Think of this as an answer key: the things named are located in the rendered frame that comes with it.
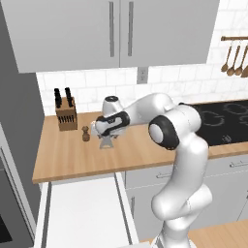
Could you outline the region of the tall grey cupboard unit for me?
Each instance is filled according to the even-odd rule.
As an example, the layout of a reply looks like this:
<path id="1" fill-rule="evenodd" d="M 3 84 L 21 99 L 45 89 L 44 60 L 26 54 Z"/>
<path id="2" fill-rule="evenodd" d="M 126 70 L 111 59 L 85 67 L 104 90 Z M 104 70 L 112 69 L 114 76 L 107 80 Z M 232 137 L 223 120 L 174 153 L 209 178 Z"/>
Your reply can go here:
<path id="1" fill-rule="evenodd" d="M 41 191 L 32 182 L 45 114 L 36 75 L 20 74 L 0 5 L 0 123 L 34 219 Z"/>

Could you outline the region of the black hob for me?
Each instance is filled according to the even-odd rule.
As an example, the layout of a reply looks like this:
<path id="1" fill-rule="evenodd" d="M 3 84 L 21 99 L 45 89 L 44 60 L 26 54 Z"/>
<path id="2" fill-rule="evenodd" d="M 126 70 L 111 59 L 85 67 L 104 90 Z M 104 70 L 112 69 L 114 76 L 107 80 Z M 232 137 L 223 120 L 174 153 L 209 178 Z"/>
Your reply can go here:
<path id="1" fill-rule="evenodd" d="M 198 104 L 203 123 L 197 131 L 209 146 L 248 141 L 248 100 Z"/>

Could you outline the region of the narrow grey wall cupboard door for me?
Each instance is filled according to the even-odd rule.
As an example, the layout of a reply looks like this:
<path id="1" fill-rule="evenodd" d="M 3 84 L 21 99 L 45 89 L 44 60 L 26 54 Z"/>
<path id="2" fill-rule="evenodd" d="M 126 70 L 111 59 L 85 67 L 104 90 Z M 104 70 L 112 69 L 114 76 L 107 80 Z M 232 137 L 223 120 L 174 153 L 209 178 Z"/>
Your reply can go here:
<path id="1" fill-rule="evenodd" d="M 129 2 L 134 2 L 128 56 Z M 120 66 L 204 64 L 220 0 L 120 0 Z"/>

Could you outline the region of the open white drawer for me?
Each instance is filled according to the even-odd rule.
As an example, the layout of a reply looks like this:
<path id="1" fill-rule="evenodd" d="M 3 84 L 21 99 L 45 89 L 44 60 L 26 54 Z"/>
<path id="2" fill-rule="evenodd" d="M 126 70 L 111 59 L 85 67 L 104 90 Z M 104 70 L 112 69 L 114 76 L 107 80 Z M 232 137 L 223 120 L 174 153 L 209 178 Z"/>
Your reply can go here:
<path id="1" fill-rule="evenodd" d="M 42 184 L 34 248 L 133 248 L 138 242 L 119 172 Z"/>

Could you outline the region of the wooden tool rail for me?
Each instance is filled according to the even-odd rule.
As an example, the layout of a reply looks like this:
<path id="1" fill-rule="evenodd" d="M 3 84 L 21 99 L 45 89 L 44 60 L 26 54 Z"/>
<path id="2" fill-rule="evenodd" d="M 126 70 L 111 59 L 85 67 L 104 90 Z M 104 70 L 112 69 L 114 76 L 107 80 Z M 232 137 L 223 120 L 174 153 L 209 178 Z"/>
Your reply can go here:
<path id="1" fill-rule="evenodd" d="M 248 41 L 248 36 L 238 36 L 238 37 L 227 37 L 222 36 L 221 41 Z"/>

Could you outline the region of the grey wall socket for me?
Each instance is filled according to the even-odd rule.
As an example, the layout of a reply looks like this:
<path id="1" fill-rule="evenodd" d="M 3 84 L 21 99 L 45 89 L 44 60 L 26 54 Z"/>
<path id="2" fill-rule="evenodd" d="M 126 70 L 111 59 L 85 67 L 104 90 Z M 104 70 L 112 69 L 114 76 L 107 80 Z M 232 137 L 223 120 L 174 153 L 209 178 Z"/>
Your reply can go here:
<path id="1" fill-rule="evenodd" d="M 146 84 L 148 80 L 148 68 L 138 67 L 137 84 Z"/>

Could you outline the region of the grey drawer front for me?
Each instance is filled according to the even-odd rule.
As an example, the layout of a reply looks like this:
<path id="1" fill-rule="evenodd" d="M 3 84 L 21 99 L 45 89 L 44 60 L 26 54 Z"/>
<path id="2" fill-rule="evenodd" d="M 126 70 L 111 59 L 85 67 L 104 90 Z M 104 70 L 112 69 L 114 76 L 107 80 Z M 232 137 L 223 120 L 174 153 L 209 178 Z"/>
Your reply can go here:
<path id="1" fill-rule="evenodd" d="M 229 175 L 236 175 L 242 171 L 248 171 L 248 167 L 230 168 L 230 163 L 239 161 L 248 162 L 248 155 L 237 155 L 210 159 L 207 164 L 205 179 L 223 180 Z"/>
<path id="2" fill-rule="evenodd" d="M 154 167 L 140 170 L 127 170 L 124 175 L 127 189 L 134 189 L 141 186 L 150 186 L 166 182 L 169 177 L 157 178 L 158 173 L 172 173 L 172 165 Z"/>

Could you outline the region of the built-in grey oven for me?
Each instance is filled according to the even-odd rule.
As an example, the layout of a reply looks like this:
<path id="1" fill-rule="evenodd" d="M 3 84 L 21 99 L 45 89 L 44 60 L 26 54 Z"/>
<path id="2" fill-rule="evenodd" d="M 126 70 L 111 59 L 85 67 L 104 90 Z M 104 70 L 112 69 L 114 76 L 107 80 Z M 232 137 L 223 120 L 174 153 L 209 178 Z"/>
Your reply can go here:
<path id="1" fill-rule="evenodd" d="M 33 227 L 11 175 L 5 154 L 6 144 L 0 124 L 0 248 L 32 248 Z"/>

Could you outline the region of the hanging wooden spoon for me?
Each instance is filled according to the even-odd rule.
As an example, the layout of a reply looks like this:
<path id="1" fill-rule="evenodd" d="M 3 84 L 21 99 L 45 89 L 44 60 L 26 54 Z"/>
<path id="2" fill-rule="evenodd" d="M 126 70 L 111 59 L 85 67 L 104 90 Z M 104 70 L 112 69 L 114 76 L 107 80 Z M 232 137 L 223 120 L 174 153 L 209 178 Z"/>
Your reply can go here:
<path id="1" fill-rule="evenodd" d="M 247 61 L 247 58 L 244 59 L 243 71 L 242 71 L 241 77 L 242 78 L 248 78 L 248 61 Z"/>
<path id="2" fill-rule="evenodd" d="M 240 66 L 238 68 L 236 68 L 235 71 L 234 71 L 234 73 L 235 73 L 236 76 L 240 76 L 241 73 L 242 73 L 242 66 L 243 66 L 243 62 L 244 62 L 245 56 L 247 54 L 247 51 L 248 51 L 248 45 L 244 49 L 244 53 L 243 53 L 243 57 L 242 57 L 242 61 L 241 61 Z"/>
<path id="3" fill-rule="evenodd" d="M 234 74 L 234 65 L 235 65 L 237 56 L 239 54 L 239 51 L 240 51 L 240 45 L 237 46 L 237 49 L 236 49 L 236 52 L 235 52 L 235 56 L 234 56 L 234 60 L 233 60 L 232 66 L 230 68 L 228 68 L 228 70 L 227 70 L 227 75 L 229 77 L 231 77 Z"/>
<path id="4" fill-rule="evenodd" d="M 221 68 L 222 73 L 224 73 L 224 72 L 226 72 L 228 70 L 228 61 L 229 61 L 229 58 L 230 58 L 230 55 L 231 55 L 231 52 L 232 52 L 232 48 L 233 48 L 233 44 L 230 45 L 226 62 Z"/>

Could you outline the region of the wide grey wall cupboard door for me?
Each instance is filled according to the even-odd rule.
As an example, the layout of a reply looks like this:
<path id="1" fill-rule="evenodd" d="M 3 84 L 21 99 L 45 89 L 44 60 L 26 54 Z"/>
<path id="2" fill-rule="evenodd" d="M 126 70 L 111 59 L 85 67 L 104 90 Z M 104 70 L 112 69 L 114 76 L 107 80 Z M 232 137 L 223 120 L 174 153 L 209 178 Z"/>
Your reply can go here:
<path id="1" fill-rule="evenodd" d="M 114 56 L 109 52 L 113 2 Z M 119 0 L 0 0 L 21 73 L 119 66 Z"/>

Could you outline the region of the grey base cupboard door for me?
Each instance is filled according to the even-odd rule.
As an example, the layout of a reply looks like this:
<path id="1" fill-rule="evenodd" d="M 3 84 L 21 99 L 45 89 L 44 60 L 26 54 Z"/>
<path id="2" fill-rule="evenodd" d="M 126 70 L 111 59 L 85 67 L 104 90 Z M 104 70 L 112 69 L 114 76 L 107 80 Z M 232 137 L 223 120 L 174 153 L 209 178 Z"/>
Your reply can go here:
<path id="1" fill-rule="evenodd" d="M 139 240 L 154 238 L 162 229 L 163 222 L 155 217 L 151 209 L 152 198 L 163 188 L 163 184 L 128 189 L 126 191 L 131 207 L 131 197 L 135 196 L 135 226 Z"/>
<path id="2" fill-rule="evenodd" d="M 248 219 L 248 171 L 209 176 L 204 183 L 213 201 L 191 225 L 192 230 Z"/>

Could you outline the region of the brown wooden knife block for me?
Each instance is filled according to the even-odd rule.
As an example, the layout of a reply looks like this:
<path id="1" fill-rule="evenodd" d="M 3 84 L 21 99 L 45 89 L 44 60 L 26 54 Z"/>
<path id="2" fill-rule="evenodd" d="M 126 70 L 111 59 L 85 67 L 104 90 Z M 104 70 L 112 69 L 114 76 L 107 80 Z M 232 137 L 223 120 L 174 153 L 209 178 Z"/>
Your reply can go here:
<path id="1" fill-rule="evenodd" d="M 62 104 L 60 107 L 55 107 L 55 112 L 60 131 L 73 131 L 78 128 L 78 117 L 75 101 L 72 101 L 72 105 L 69 106 L 67 98 L 63 97 Z"/>

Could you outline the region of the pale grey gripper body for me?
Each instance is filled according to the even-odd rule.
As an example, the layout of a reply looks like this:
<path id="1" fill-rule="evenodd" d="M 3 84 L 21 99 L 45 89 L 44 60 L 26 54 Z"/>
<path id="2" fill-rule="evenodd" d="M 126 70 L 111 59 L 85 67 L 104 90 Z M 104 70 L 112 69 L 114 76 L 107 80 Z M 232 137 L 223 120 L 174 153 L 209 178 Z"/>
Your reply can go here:
<path id="1" fill-rule="evenodd" d="M 111 141 L 111 136 L 106 136 L 106 137 L 102 137 L 102 141 L 100 143 L 100 148 L 113 148 L 113 144 Z"/>

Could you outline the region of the small brown pepper mill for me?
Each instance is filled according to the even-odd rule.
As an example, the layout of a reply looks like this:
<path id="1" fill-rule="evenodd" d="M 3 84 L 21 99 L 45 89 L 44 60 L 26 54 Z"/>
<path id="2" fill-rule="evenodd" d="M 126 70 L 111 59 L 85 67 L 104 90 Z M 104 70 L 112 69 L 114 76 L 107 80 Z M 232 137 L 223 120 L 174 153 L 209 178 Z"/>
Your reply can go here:
<path id="1" fill-rule="evenodd" d="M 83 126 L 81 130 L 83 131 L 82 140 L 90 141 L 90 135 L 88 133 L 89 128 L 87 126 Z"/>

